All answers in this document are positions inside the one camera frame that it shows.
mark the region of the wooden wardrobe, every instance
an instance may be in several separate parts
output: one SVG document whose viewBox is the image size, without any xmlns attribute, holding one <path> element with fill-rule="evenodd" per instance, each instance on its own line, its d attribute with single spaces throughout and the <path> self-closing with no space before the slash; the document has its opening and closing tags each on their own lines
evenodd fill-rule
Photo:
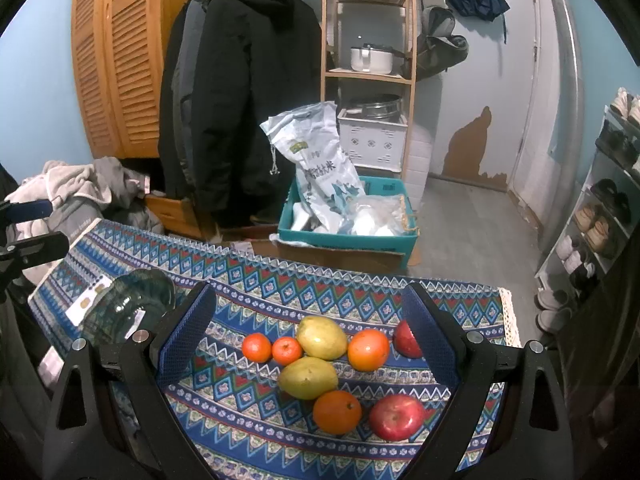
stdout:
<svg viewBox="0 0 640 480">
<path fill-rule="evenodd" d="M 71 48 L 84 129 L 95 157 L 158 158 L 164 53 L 186 0 L 73 0 Z M 209 237 L 188 201 L 148 197 L 174 232 Z"/>
</svg>

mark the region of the pot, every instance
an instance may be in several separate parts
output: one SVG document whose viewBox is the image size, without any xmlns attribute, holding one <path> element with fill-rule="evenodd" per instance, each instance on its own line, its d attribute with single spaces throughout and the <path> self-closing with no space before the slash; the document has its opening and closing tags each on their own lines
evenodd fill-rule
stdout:
<svg viewBox="0 0 640 480">
<path fill-rule="evenodd" d="M 394 67 L 394 50 L 388 46 L 364 44 L 351 48 L 351 68 L 356 72 L 391 74 Z"/>
<path fill-rule="evenodd" d="M 397 123 L 402 111 L 402 98 L 394 94 L 377 94 L 370 97 L 352 99 L 347 114 L 360 119 Z"/>
</svg>

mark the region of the light blue wall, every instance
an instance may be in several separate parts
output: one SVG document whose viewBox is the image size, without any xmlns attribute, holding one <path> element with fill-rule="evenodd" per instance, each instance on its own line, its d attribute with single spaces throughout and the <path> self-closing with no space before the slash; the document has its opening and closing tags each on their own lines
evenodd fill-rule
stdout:
<svg viewBox="0 0 640 480">
<path fill-rule="evenodd" d="M 0 37 L 0 162 L 21 181 L 93 159 L 71 59 L 71 1 L 27 0 Z"/>
<path fill-rule="evenodd" d="M 594 143 L 600 134 L 604 107 L 613 101 L 621 86 L 633 94 L 640 93 L 640 68 L 594 0 L 569 0 L 569 3 L 582 51 L 584 135 L 576 176 L 582 185 L 595 153 Z"/>
</svg>

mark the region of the mango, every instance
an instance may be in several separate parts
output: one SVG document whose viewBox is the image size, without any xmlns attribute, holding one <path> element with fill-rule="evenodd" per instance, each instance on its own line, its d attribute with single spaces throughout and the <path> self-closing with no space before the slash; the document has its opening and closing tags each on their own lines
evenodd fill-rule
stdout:
<svg viewBox="0 0 640 480">
<path fill-rule="evenodd" d="M 296 399 L 313 400 L 338 387 L 338 374 L 327 361 L 303 357 L 281 371 L 278 386 Z"/>
<path fill-rule="evenodd" d="M 303 318 L 296 339 L 307 355 L 325 361 L 337 359 L 347 351 L 347 335 L 328 317 Z"/>
</svg>

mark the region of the folded umbrella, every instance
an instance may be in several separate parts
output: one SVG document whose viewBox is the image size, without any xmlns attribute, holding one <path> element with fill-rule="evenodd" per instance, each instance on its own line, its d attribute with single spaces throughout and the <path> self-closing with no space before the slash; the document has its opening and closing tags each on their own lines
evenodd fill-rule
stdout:
<svg viewBox="0 0 640 480">
<path fill-rule="evenodd" d="M 502 16 L 504 43 L 507 43 L 507 23 L 504 13 L 510 9 L 506 0 L 446 0 L 447 5 L 460 16 L 475 16 L 485 22 L 492 22 Z"/>
</svg>

